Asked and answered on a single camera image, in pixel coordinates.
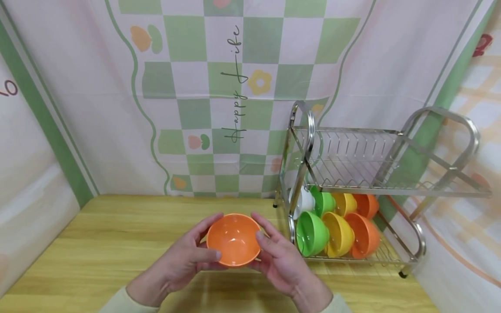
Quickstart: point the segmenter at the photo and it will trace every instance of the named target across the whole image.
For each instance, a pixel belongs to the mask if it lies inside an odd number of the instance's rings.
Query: stainless steel dish rack
[[[298,108],[302,111],[304,126],[295,126]],[[468,145],[458,157],[448,162],[434,153],[433,145],[422,145],[414,136],[425,118],[437,121],[447,119],[462,124],[469,136]],[[300,188],[316,185],[324,192],[368,193],[385,195],[403,219],[409,224],[417,239],[417,249],[410,245],[392,227],[381,212],[377,216],[392,234],[381,236],[378,250],[366,259],[349,256],[329,258],[318,255],[307,259],[341,263],[368,263],[395,265],[405,278],[426,254],[426,241],[418,219],[437,197],[491,196],[491,191],[466,176],[462,170],[478,150],[480,133],[468,118],[436,107],[414,112],[400,131],[358,128],[327,128],[315,126],[313,112],[304,101],[293,105],[282,165],[273,207],[283,204],[287,214],[290,240],[295,243],[296,224],[293,220]],[[292,182],[292,196],[288,197],[286,172],[297,170]],[[423,179],[424,169],[431,169],[433,179]],[[424,196],[424,200],[410,214],[398,206],[392,195]]]

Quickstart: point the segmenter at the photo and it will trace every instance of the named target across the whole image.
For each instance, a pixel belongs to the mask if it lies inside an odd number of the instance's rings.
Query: cream sleeve
[[[140,305],[129,297],[125,287],[123,287],[111,297],[99,313],[157,313],[158,310],[158,307]],[[343,298],[335,294],[329,306],[320,313],[351,313],[351,311]]]
[[[320,313],[351,313],[343,298],[335,293],[331,303]]]
[[[157,313],[159,307],[149,307],[140,305],[134,301],[125,290],[120,289],[111,299],[99,310],[99,313]]]

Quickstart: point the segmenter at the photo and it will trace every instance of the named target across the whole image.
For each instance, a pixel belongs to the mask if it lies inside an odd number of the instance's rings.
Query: person's right hand
[[[311,272],[296,247],[264,217],[253,212],[252,218],[266,231],[256,239],[261,246],[260,260],[249,267],[263,273],[278,291],[289,296],[300,313],[319,313],[332,300],[330,289]]]

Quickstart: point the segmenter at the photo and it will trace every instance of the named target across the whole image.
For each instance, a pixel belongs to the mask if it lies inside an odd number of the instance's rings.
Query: green checkered pattern
[[[271,196],[293,102],[320,114],[333,95],[360,17],[336,1],[255,2],[115,3],[173,194]]]

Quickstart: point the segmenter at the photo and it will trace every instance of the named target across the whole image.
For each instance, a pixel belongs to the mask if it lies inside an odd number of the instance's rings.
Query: bowl
[[[355,234],[355,242],[351,248],[354,258],[362,259],[373,254],[379,247],[380,236],[376,226],[370,220],[357,213],[346,215],[345,220]]]
[[[329,257],[338,257],[347,254],[355,241],[355,233],[345,219],[339,215],[327,212],[322,221],[329,230],[329,242],[325,246],[325,253]]]
[[[379,211],[379,202],[372,194],[354,194],[357,201],[357,213],[368,219],[373,218]]]
[[[320,192],[318,191],[316,186],[313,186],[310,189],[310,192],[315,199],[315,214],[318,217],[322,217],[327,212],[334,211],[334,207],[336,206],[336,202],[332,195],[328,192]]]
[[[336,213],[344,217],[348,213],[353,213],[357,209],[357,201],[351,193],[332,192],[332,197],[336,201]]]
[[[301,213],[296,226],[296,241],[301,254],[309,257],[320,253],[329,242],[329,231],[312,212]]]
[[[241,267],[254,260],[261,247],[256,240],[259,225],[243,214],[227,214],[214,223],[207,233],[207,247],[221,251],[221,263]]]
[[[289,195],[289,202],[291,201],[291,199],[292,191]],[[294,210],[293,219],[297,220],[303,211],[311,211],[314,207],[315,199],[313,198],[310,191],[306,187],[302,186],[298,196],[298,203],[296,204],[296,208]]]

